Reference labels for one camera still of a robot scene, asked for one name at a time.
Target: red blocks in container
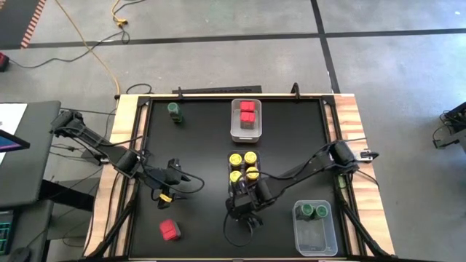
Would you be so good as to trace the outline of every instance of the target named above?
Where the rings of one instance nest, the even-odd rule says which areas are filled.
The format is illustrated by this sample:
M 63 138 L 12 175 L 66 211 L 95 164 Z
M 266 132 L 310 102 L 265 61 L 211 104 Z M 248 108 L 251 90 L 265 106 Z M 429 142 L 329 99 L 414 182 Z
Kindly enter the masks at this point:
M 256 121 L 256 114 L 251 112 L 241 112 L 240 123 L 243 129 L 253 129 Z
M 240 110 L 241 112 L 254 112 L 256 104 L 253 101 L 241 101 Z
M 167 219 L 159 224 L 160 232 L 165 241 L 177 240 L 181 237 L 180 229 L 175 221 Z

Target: orange hazard stripe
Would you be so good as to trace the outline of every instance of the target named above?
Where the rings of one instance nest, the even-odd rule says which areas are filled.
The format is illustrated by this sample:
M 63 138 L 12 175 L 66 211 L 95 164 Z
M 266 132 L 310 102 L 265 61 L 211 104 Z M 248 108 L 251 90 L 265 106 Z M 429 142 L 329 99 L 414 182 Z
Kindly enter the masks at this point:
M 42 10 L 44 9 L 45 0 L 39 0 L 36 6 L 36 10 L 34 11 L 31 21 L 29 22 L 28 28 L 24 33 L 23 40 L 21 41 L 21 49 L 28 47 L 29 42 L 31 41 L 31 37 L 34 33 L 34 29 L 36 29 L 36 25 L 39 22 L 39 18 L 41 17 Z

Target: black floor stripe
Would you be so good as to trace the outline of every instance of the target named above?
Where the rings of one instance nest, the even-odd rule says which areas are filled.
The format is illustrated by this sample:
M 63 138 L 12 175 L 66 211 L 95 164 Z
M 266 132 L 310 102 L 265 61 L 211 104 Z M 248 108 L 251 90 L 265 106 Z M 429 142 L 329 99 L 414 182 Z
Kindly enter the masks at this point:
M 129 44 L 177 44 L 177 43 L 198 43 L 198 42 L 215 42 L 215 41 L 248 41 L 248 40 L 277 40 L 277 39 L 311 39 L 319 37 L 318 33 L 276 33 L 276 34 L 257 34 L 257 35 L 232 35 L 232 36 L 195 36 L 179 37 L 166 39 L 131 39 Z M 87 41 L 88 46 L 97 44 L 97 41 Z M 106 41 L 101 46 L 123 45 L 121 40 Z M 58 42 L 58 43 L 31 43 L 28 48 L 49 48 L 49 47 L 82 47 L 81 41 Z M 12 45 L 0 49 L 14 49 Z
M 452 29 L 427 29 L 427 30 L 407 30 L 407 31 L 371 31 L 371 32 L 343 32 L 343 33 L 276 33 L 276 34 L 258 34 L 258 35 L 232 35 L 232 36 L 193 36 L 166 39 L 131 39 L 129 45 L 137 44 L 176 44 L 176 43 L 200 43 L 215 41 L 248 41 L 248 40 L 277 40 L 277 39 L 315 39 L 325 37 L 332 38 L 349 38 L 349 37 L 374 37 L 374 36 L 424 36 L 424 35 L 442 35 L 442 34 L 462 34 L 466 33 L 466 28 Z M 97 41 L 86 41 L 89 46 Z M 56 47 L 82 47 L 82 42 L 54 42 L 54 43 L 32 43 L 28 48 L 56 48 Z M 108 41 L 101 44 L 102 46 L 123 45 L 120 40 Z M 0 49 L 19 49 L 20 44 L 1 44 Z
M 333 66 L 330 48 L 328 47 L 327 38 L 325 37 L 325 30 L 323 27 L 322 16 L 320 15 L 317 0 L 311 0 L 312 10 L 314 11 L 315 24 L 317 25 L 317 32 L 320 36 L 320 45 L 322 46 L 323 58 L 325 59 L 325 66 L 327 67 L 328 76 L 330 77 L 330 85 L 335 93 L 340 93 L 338 80 L 336 79 L 335 67 Z

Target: keyboard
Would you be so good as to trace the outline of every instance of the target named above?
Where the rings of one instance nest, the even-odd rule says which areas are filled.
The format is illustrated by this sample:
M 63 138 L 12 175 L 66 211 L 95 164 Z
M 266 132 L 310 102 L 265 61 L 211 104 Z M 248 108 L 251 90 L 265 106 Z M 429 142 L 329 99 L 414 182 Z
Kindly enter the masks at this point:
M 13 240 L 13 210 L 0 211 L 0 255 L 8 255 Z

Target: yellow object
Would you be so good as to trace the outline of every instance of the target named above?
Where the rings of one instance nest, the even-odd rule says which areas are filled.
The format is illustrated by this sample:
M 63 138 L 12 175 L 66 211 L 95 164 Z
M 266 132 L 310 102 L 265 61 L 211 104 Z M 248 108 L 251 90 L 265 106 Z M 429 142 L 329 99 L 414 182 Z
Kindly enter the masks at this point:
M 249 151 L 245 154 L 245 162 L 248 164 L 254 164 L 257 161 L 257 155 L 254 152 Z
M 117 7 L 117 4 L 119 3 L 120 0 L 116 0 L 115 4 L 111 7 L 111 16 L 114 17 L 114 20 L 116 22 L 116 25 L 118 25 L 119 28 L 122 28 L 124 25 L 128 24 L 128 20 L 124 18 L 118 18 L 115 15 L 115 7 Z
M 251 180 L 256 180 L 259 177 L 259 172 L 251 172 L 251 171 L 258 171 L 255 167 L 249 167 L 246 170 L 246 176 Z
M 118 80 L 117 78 L 115 77 L 115 75 L 110 71 L 110 68 L 108 68 L 108 66 L 94 53 L 94 51 L 92 50 L 92 48 L 90 48 L 89 46 L 87 46 L 86 44 L 86 40 L 84 40 L 84 37 L 82 36 L 82 33 L 81 31 L 78 29 L 77 25 L 74 23 L 73 19 L 70 17 L 70 15 L 68 15 L 68 13 L 66 12 L 66 10 L 62 7 L 62 5 L 60 4 L 60 2 L 58 0 L 55 0 L 55 2 L 57 2 L 58 6 L 60 7 L 60 9 L 63 11 L 63 13 L 66 15 L 66 17 L 68 18 L 68 20 L 70 20 L 71 24 L 73 25 L 74 29 L 76 29 L 76 32 L 78 32 L 79 34 L 79 37 L 81 37 L 81 40 L 82 40 L 82 43 L 84 44 L 84 46 L 87 48 L 87 50 L 89 50 L 90 53 L 92 53 L 95 58 L 97 58 L 97 60 L 100 62 L 100 64 L 102 64 L 102 66 L 105 68 L 105 70 L 107 71 L 107 73 L 110 75 L 110 77 L 114 80 L 115 82 L 115 86 L 116 86 L 116 94 L 119 95 L 120 94 L 120 90 L 119 90 L 119 83 L 118 83 Z
M 230 173 L 230 181 L 231 182 L 237 182 L 241 178 L 241 172 L 240 171 L 233 171 Z
M 230 164 L 233 167 L 239 167 L 241 165 L 241 156 L 239 154 L 232 154 L 230 156 Z
M 172 198 L 168 197 L 166 194 L 160 194 L 159 197 L 165 202 L 168 202 L 168 203 L 172 202 Z

